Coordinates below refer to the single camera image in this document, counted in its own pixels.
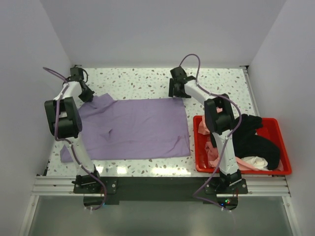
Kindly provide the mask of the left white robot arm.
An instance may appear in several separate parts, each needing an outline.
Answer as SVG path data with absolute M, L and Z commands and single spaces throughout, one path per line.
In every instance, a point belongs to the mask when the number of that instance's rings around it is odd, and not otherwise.
M 47 67 L 43 69 L 63 82 L 60 93 L 44 103 L 49 130 L 55 141 L 64 144 L 76 166 L 73 184 L 96 193 L 101 189 L 102 181 L 83 143 L 83 123 L 79 115 L 79 108 L 94 98 L 95 92 L 87 85 L 88 73 L 77 65 L 70 68 L 69 77 Z

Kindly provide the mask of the purple t shirt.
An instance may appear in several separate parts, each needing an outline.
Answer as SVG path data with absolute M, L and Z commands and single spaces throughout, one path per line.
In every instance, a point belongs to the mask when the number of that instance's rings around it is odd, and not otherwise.
M 92 160 L 190 155 L 187 114 L 180 98 L 114 100 L 106 93 L 83 104 L 79 115 Z

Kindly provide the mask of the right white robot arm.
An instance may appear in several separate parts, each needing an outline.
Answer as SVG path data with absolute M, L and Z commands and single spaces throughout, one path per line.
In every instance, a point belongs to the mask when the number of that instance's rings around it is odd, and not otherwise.
M 232 141 L 232 134 L 241 123 L 239 120 L 239 123 L 234 125 L 235 118 L 231 106 L 235 103 L 227 94 L 213 94 L 202 88 L 197 79 L 188 76 L 180 66 L 171 69 L 170 74 L 170 97 L 193 97 L 204 105 L 205 125 L 214 136 L 219 153 L 216 169 L 220 170 L 220 177 L 215 183 L 222 192 L 231 193 L 242 180 Z

